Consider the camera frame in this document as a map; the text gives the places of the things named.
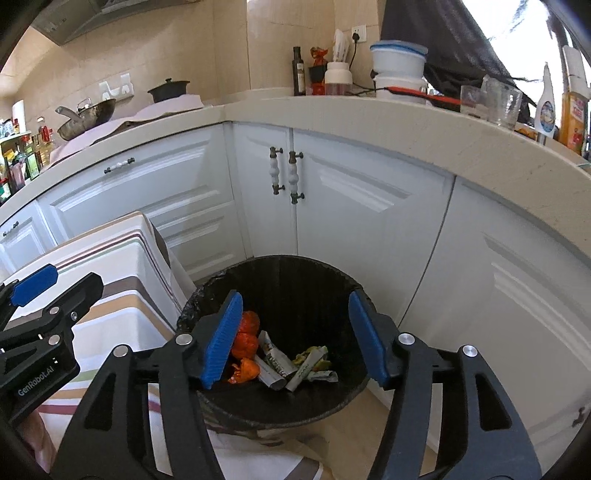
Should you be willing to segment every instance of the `range hood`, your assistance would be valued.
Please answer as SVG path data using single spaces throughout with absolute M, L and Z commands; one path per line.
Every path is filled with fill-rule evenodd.
M 199 0 L 53 0 L 32 26 L 52 42 L 63 45 L 109 22 L 156 8 Z

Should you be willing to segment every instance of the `cabinet panel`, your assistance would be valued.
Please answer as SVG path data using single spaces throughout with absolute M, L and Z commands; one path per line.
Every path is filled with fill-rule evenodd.
M 402 319 L 446 210 L 452 176 L 344 141 L 294 132 L 298 252 L 360 282 Z
M 234 145 L 238 164 L 246 223 L 255 257 L 297 253 L 295 206 L 291 205 L 287 184 L 287 159 L 290 150 L 288 128 L 266 125 L 234 124 Z M 269 174 L 269 148 L 277 153 L 279 184 L 286 185 L 273 195 Z
M 109 158 L 51 189 L 40 203 L 63 242 L 136 210 L 158 227 L 231 200 L 223 129 L 217 125 Z
M 16 272 L 56 246 L 37 202 L 31 202 L 0 226 L 5 275 Z
M 591 271 L 564 246 L 457 182 L 401 328 L 437 348 L 475 345 L 547 469 L 591 400 L 590 290 Z M 440 412 L 434 414 L 438 425 Z
M 234 202 L 165 223 L 158 231 L 193 281 L 246 259 Z

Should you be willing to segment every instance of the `trash can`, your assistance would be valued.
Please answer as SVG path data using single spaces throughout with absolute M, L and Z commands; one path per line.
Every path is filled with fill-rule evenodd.
M 304 381 L 293 393 L 274 391 L 257 380 L 232 385 L 223 381 L 236 362 L 230 358 L 222 381 L 199 392 L 208 426 L 256 437 L 253 431 L 321 420 L 353 400 L 368 381 L 348 314 L 349 294 L 359 287 L 330 265 L 289 255 L 241 262 L 198 287 L 179 317 L 179 331 L 190 331 L 202 316 L 216 313 L 235 289 L 242 295 L 243 309 L 258 313 L 261 329 L 289 358 L 326 345 L 331 369 L 339 376 L 337 383 Z

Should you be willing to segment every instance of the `cabinet handle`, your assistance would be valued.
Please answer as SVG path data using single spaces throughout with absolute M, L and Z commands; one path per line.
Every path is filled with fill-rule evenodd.
M 296 164 L 297 158 L 304 158 L 304 154 L 302 152 L 296 154 L 296 152 L 294 152 L 293 150 L 290 151 L 290 159 L 289 159 L 290 172 L 289 172 L 289 176 L 287 177 L 287 181 L 290 184 L 290 196 L 291 196 L 291 204 L 292 205 L 296 205 L 298 199 L 303 200 L 306 198 L 303 193 L 300 193 L 299 195 L 297 193 L 297 183 L 300 179 L 297 174 L 297 164 Z
M 12 232 L 16 227 L 18 226 L 18 222 L 14 222 L 14 225 L 12 226 L 12 228 L 10 230 L 7 230 L 6 232 L 4 232 L 2 234 L 2 236 L 7 236 L 10 232 Z
M 131 165 L 134 161 L 135 161 L 135 158 L 134 157 L 130 157 L 126 161 L 117 162 L 112 167 L 105 168 L 105 173 L 111 173 L 113 170 L 117 170 L 117 169 L 119 169 L 119 168 L 121 168 L 121 167 L 123 167 L 125 165 Z
M 573 428 L 585 421 L 585 407 L 579 409 L 579 416 L 573 420 Z
M 285 190 L 285 185 L 279 186 L 279 164 L 277 162 L 277 152 L 283 153 L 282 148 L 271 147 L 271 168 L 269 169 L 269 175 L 271 176 L 271 186 L 273 187 L 273 195 L 279 195 L 279 190 Z

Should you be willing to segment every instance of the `floor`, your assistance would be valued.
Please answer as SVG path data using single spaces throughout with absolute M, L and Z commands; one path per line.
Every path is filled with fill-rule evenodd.
M 323 462 L 336 480 L 362 480 L 374 462 L 387 418 L 388 409 L 365 390 L 329 418 L 290 430 L 284 448 Z M 436 458 L 427 447 L 421 474 L 435 468 Z

